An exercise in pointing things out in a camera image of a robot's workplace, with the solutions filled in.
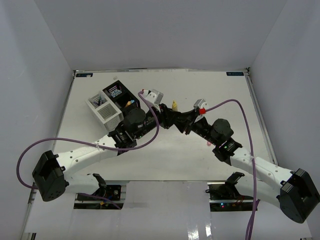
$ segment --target gray wall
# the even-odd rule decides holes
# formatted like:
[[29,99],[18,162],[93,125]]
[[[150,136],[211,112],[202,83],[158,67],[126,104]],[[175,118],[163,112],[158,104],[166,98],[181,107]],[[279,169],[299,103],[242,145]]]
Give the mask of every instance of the gray wall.
[[[30,189],[20,185],[16,163],[38,139],[54,136],[72,71],[33,0],[0,1],[0,235],[18,239]],[[31,172],[43,144],[23,160],[21,176]]]
[[[279,164],[308,171],[320,190],[320,2],[290,0],[252,65]],[[320,206],[307,220],[320,240]]]
[[35,0],[73,70],[243,69],[286,0]]

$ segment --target sticker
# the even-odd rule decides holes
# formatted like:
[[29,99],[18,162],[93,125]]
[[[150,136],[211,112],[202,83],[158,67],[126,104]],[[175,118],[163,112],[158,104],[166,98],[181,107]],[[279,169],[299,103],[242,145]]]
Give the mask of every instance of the sticker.
[[91,78],[94,74],[93,73],[77,73],[75,75],[76,78]]
[[245,74],[242,71],[227,71],[227,76],[244,76]]
[[114,91],[111,92],[111,96],[112,96],[113,98],[115,98],[116,96],[118,96],[118,95],[120,95],[120,94],[122,94],[122,91],[119,90],[119,89],[116,89],[116,90],[114,90]]

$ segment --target cable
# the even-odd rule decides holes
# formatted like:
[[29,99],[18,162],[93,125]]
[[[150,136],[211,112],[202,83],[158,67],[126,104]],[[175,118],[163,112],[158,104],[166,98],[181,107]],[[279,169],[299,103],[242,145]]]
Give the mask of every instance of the cable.
[[106,189],[104,189],[104,194],[102,195],[103,197],[106,195],[106,193],[107,193],[107,190]]
[[[158,136],[158,133],[159,133],[159,129],[160,129],[160,124],[159,124],[159,120],[157,118],[157,115],[156,113],[154,112],[154,110],[152,109],[152,106],[147,102],[147,100],[145,100],[143,97],[142,97],[142,93],[143,91],[140,91],[138,93],[138,96],[141,98],[141,100],[146,104],[146,106],[149,108],[150,112],[152,113],[153,117],[154,117],[154,120],[155,120],[155,123],[156,123],[156,132],[154,134],[154,136],[146,143],[140,145],[140,146],[135,146],[135,147],[130,147],[130,148],[116,148],[116,147],[110,147],[110,146],[103,146],[103,145],[98,145],[99,148],[101,149],[106,149],[106,150],[112,150],[112,151],[131,151],[131,150],[137,150],[137,149],[141,149],[147,145],[149,145],[150,143],[152,143],[156,137]],[[21,161],[22,161],[22,158],[24,157],[24,155],[31,149],[33,148],[35,145],[38,145],[40,143],[43,143],[43,142],[47,142],[47,141],[65,141],[65,142],[72,142],[72,143],[77,143],[77,144],[83,144],[83,145],[87,145],[87,146],[91,146],[91,147],[94,147],[96,148],[97,145],[94,144],[94,143],[91,143],[91,142],[86,142],[86,141],[80,141],[80,140],[75,140],[75,139],[70,139],[70,138],[64,138],[64,137],[49,137],[49,138],[44,138],[44,139],[41,139],[39,141],[36,141],[34,143],[32,143],[30,146],[28,146],[20,155],[19,159],[18,159],[18,162],[16,163],[16,177],[18,178],[19,182],[25,186],[26,188],[29,188],[29,189],[38,189],[36,186],[31,186],[31,185],[28,185],[27,183],[25,183],[21,176],[20,176],[20,164],[21,164]]]
[[[258,200],[255,202],[255,203],[256,203],[256,207],[258,207],[259,202],[260,202],[260,199],[258,199]],[[248,223],[248,225],[246,226],[245,239],[248,239],[249,230],[250,230],[250,229],[251,229],[251,232],[252,232],[253,224],[251,224],[251,221],[252,221],[252,215],[250,216],[249,223]]]
[[[247,116],[245,114],[245,110],[242,107],[241,103],[236,100],[236,99],[229,99],[226,101],[223,101],[221,103],[219,103],[216,106],[210,107],[208,109],[206,109],[206,112],[209,112],[211,110],[214,110],[226,103],[229,102],[235,102],[239,105],[243,118],[244,118],[244,122],[245,122],[245,126],[246,126],[246,130],[248,132],[248,137],[249,137],[249,143],[250,143],[250,151],[251,151],[251,156],[254,156],[254,145],[252,142],[252,137],[251,137],[251,133],[250,133],[250,129],[249,129],[249,124],[248,124],[248,120],[247,120]],[[253,204],[252,204],[252,214],[251,217],[249,219],[248,225],[247,225],[247,229],[249,229],[248,231],[248,235],[246,234],[245,239],[246,240],[250,240],[251,239],[251,235],[252,235],[252,230],[253,230],[253,226],[254,226],[254,221],[255,221],[255,214],[256,214],[256,209],[257,209],[257,174],[256,174],[256,162],[255,162],[255,158],[252,158],[252,172],[253,172]]]
[[110,199],[103,197],[103,196],[93,196],[90,194],[86,194],[86,193],[78,193],[79,195],[85,196],[85,197],[91,197],[91,198],[95,198],[95,199],[102,199],[105,200],[109,203],[111,203],[112,205],[114,205],[117,209],[121,209],[117,204],[115,204],[113,201],[111,201]]
[[240,205],[240,204],[243,203],[244,199],[245,199],[245,196],[242,196],[242,197],[240,197],[234,204]]

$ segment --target red part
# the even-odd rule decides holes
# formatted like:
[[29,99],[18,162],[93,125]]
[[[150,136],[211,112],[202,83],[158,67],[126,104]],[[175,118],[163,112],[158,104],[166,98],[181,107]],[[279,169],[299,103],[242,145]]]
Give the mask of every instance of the red part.
[[199,109],[199,114],[205,114],[206,113],[206,109],[204,109],[204,108],[200,108]]

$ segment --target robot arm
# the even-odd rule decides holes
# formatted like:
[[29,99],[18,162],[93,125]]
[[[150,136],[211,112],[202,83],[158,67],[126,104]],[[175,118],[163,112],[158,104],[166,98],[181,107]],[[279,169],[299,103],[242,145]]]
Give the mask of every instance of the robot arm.
[[[97,193],[99,196],[107,184],[99,174],[82,176],[75,173],[95,162],[126,152],[125,150],[103,149],[103,145],[105,143],[109,145],[111,139],[118,149],[132,148],[137,145],[137,139],[142,138],[157,126],[151,111],[145,113],[140,108],[139,102],[125,104],[126,100],[120,99],[124,96],[121,91],[117,92],[116,96],[114,92],[110,94],[113,94],[114,98],[119,98],[114,103],[120,106],[123,120],[119,121],[108,135],[95,141],[96,147],[80,147],[57,155],[54,155],[52,151],[42,154],[32,176],[44,201],[52,201],[64,192]],[[213,153],[221,162],[252,174],[253,157],[250,152],[231,138],[234,132],[227,120],[217,119],[212,125],[208,124],[204,117],[207,107],[204,99],[198,100],[193,110],[179,112],[160,103],[163,94],[156,90],[144,90],[142,96],[152,106],[162,128],[169,129],[175,125],[181,133],[186,135],[191,131],[196,133],[215,145]],[[256,175],[260,180],[257,183],[257,197],[280,207],[284,214],[293,221],[303,223],[320,201],[319,193],[309,174],[302,169],[293,172],[281,168],[259,157],[255,158],[255,164]],[[234,173],[225,184],[233,191],[233,194],[253,196],[253,178],[249,174]]]

